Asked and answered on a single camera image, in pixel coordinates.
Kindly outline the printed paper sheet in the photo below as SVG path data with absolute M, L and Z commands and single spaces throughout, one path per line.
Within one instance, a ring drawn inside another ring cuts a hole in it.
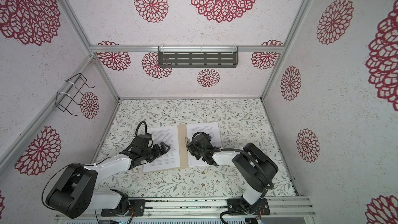
M 151 128 L 148 132 L 152 135 L 154 144 L 158 144 L 160 148 L 164 144 L 165 154 L 155 158 L 153 162 L 143 165 L 143 172 L 149 173 L 180 168 L 178 127 L 173 125 Z

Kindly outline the printed paper sheet back wall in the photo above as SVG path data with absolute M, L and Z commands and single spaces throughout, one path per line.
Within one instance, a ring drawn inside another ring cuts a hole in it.
M 187 135 L 188 139 L 191 140 L 193 135 L 197 132 L 204 132 L 208 134 L 211 137 L 210 143 L 212 144 L 213 147 L 221 147 L 222 142 L 221 142 L 221 136 L 220 136 L 220 130 L 219 126 L 216 122 L 211 122 L 211 123 L 194 123 L 194 124 L 188 124 L 187 125 Z M 203 167 L 203 166 L 208 166 L 208 164 L 203 161 L 201 158 L 197 160 L 195 156 L 191 155 L 189 153 L 188 156 L 188 164 L 189 167 Z

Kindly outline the beige file folder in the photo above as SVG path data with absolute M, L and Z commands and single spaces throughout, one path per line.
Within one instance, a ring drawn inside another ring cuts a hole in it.
M 188 164 L 189 152 L 187 150 L 187 144 L 190 142 L 187 135 L 187 124 L 177 125 L 178 127 L 178 138 L 179 138 L 179 152 L 180 152 L 180 168 L 190 168 Z

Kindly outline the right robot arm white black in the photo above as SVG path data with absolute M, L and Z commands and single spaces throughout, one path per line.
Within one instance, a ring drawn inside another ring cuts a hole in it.
M 187 142 L 187 150 L 195 159 L 210 166 L 234 166 L 238 169 L 247 184 L 240 198 L 242 208 L 257 204 L 268 191 L 275 189 L 273 178 L 279 168 L 253 143 L 243 148 L 216 147 L 212 145 L 209 134 L 197 132 Z

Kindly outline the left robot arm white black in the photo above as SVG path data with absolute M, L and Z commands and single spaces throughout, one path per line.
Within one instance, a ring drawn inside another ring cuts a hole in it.
M 86 211 L 108 209 L 116 215 L 125 215 L 131 205 L 127 194 L 120 190 L 97 191 L 99 182 L 115 174 L 151 163 L 168 153 L 164 142 L 153 143 L 151 134 L 137 135 L 118 155 L 99 163 L 71 163 L 61 169 L 62 175 L 42 203 L 50 210 L 69 218 L 77 218 Z

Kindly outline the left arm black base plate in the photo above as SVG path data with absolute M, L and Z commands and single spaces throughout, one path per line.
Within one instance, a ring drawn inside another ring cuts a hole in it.
M 146 200 L 131 200 L 115 209 L 103 209 L 101 217 L 141 217 L 144 214 Z

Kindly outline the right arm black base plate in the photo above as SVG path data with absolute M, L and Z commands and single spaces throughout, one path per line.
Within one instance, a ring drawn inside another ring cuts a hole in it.
M 227 207 L 229 215 L 262 216 L 271 213 L 268 201 L 265 198 L 260 198 L 255 204 L 249 204 L 243 198 L 229 198 L 227 199 Z

